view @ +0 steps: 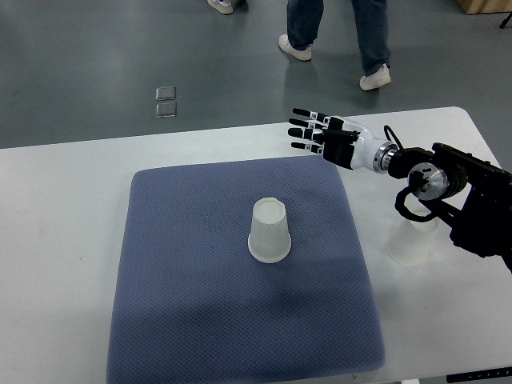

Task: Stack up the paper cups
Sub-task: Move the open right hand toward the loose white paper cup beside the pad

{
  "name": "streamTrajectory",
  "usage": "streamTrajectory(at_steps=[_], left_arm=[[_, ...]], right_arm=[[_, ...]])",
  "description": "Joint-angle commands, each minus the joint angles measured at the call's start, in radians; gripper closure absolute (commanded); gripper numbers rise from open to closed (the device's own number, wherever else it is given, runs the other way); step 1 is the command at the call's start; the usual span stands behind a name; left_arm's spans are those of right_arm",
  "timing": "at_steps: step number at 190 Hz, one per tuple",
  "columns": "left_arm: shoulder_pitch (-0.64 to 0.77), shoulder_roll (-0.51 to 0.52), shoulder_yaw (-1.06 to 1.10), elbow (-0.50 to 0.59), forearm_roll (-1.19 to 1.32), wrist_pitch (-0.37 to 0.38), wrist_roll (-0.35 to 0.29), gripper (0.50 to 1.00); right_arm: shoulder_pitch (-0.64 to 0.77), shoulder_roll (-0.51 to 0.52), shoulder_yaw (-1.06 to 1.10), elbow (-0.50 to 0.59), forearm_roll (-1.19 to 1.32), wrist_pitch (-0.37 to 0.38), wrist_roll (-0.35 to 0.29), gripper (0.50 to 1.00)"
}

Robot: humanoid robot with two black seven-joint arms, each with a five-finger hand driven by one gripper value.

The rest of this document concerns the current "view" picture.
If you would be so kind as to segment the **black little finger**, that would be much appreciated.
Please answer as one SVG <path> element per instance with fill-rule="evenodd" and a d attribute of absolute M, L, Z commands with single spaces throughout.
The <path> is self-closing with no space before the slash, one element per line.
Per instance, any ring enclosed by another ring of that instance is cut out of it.
<path fill-rule="evenodd" d="M 323 154 L 324 146 L 319 144 L 311 144 L 311 143 L 303 143 L 303 142 L 292 142 L 291 144 L 292 148 L 298 149 L 298 150 L 305 150 L 314 154 Z"/>

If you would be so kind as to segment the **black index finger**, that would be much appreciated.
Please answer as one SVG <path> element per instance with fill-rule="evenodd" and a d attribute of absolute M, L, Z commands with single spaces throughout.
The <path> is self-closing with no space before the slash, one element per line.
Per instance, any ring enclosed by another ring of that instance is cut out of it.
<path fill-rule="evenodd" d="M 304 110 L 304 109 L 301 109 L 301 108 L 293 108 L 292 112 L 294 114 L 298 115 L 298 116 L 302 116 L 302 117 L 307 118 L 309 120 L 315 120 L 317 122 L 328 122 L 330 120 L 330 116 L 329 115 L 325 115 L 325 114 L 320 113 L 320 112 Z"/>

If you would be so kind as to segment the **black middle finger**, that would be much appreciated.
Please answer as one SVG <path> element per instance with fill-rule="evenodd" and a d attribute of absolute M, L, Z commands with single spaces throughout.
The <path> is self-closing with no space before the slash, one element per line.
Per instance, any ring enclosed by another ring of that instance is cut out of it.
<path fill-rule="evenodd" d="M 303 121 L 296 118 L 290 118 L 289 123 L 294 126 L 299 126 L 301 128 L 307 129 L 326 129 L 327 125 L 318 122 L 318 121 Z"/>

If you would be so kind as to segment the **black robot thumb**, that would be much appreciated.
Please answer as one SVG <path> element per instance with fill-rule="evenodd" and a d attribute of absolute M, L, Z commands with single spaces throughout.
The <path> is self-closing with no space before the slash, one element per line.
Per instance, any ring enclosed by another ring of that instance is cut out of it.
<path fill-rule="evenodd" d="M 356 130 L 347 131 L 327 129 L 323 131 L 324 140 L 357 140 L 358 136 L 359 132 Z"/>

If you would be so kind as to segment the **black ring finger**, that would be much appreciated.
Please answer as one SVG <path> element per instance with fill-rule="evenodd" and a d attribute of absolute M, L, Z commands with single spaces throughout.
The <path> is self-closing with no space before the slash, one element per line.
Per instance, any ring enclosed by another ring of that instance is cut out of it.
<path fill-rule="evenodd" d="M 287 131 L 288 135 L 293 138 L 303 139 L 323 139 L 324 131 L 316 128 L 292 127 Z"/>

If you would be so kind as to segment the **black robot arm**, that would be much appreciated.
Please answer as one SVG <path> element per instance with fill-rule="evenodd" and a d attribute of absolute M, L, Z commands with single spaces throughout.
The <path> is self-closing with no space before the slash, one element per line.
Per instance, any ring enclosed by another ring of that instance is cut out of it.
<path fill-rule="evenodd" d="M 376 138 L 346 118 L 293 110 L 292 147 L 348 170 L 368 169 L 406 180 L 394 208 L 412 222 L 436 218 L 459 248 L 511 265 L 511 174 L 470 153 L 436 142 L 430 150 L 404 147 L 390 126 Z"/>

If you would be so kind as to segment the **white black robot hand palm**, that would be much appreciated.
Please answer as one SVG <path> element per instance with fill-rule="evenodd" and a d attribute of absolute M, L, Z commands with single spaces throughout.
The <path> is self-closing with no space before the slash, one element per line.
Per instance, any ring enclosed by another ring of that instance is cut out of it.
<path fill-rule="evenodd" d="M 324 140 L 323 158 L 348 170 L 365 168 L 375 173 L 386 173 L 394 155 L 394 144 L 383 138 L 376 138 L 363 125 L 352 120 L 330 117 L 325 122 L 327 129 L 356 130 L 357 140 Z"/>

